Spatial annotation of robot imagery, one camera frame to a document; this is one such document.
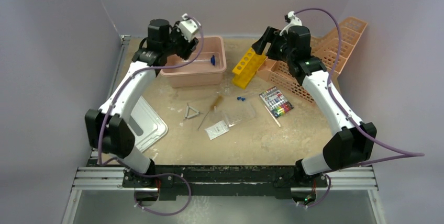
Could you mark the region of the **brown test tube brush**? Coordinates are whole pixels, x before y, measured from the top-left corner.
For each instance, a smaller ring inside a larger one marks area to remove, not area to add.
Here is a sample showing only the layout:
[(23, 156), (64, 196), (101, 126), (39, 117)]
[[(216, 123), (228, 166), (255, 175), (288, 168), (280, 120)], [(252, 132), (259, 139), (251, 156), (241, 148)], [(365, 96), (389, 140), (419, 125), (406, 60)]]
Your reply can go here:
[(214, 111), (215, 108), (217, 108), (218, 105), (223, 101), (223, 99), (224, 99), (224, 97), (223, 97), (222, 95), (218, 95), (218, 96), (214, 99), (214, 101), (213, 101), (213, 102), (210, 104), (210, 106), (209, 106), (209, 110), (208, 110), (208, 112), (205, 114), (205, 116), (203, 117), (201, 123), (199, 124), (199, 126), (198, 126), (198, 128), (197, 128), (198, 130), (201, 128), (203, 122), (205, 121), (205, 119), (206, 119), (206, 117), (209, 115), (209, 113), (210, 113), (211, 111)]

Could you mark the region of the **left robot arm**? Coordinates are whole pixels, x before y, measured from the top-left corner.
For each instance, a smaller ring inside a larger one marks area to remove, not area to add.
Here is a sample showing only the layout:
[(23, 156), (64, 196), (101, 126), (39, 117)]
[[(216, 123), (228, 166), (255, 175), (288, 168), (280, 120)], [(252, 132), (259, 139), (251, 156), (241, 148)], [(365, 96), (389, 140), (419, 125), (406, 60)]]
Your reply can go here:
[(136, 174), (144, 187), (156, 181), (155, 163), (136, 147), (135, 135), (129, 128), (131, 113), (147, 86), (162, 69), (181, 68), (192, 63), (189, 57), (196, 46), (204, 45), (203, 29), (194, 17), (184, 14), (170, 24), (165, 19), (153, 19), (147, 36), (134, 53), (124, 79), (107, 101), (98, 109), (89, 109), (85, 124), (89, 144), (98, 151), (98, 164), (107, 164), (102, 155), (118, 161)]

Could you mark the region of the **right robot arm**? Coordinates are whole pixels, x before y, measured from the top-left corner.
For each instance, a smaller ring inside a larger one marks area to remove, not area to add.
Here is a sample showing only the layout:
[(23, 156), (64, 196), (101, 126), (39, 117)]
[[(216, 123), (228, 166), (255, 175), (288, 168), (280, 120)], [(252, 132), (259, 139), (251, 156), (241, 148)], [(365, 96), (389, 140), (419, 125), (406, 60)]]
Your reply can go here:
[(267, 27), (252, 45), (257, 54), (270, 45), (266, 56), (287, 64), (291, 76), (308, 91), (329, 124), (332, 138), (322, 152), (295, 163), (294, 179), (302, 186), (312, 182), (316, 174), (367, 161), (374, 146), (370, 138), (376, 135), (375, 125), (363, 122), (329, 81), (326, 66), (311, 54), (310, 39), (310, 31), (305, 26), (293, 25), (286, 31)]

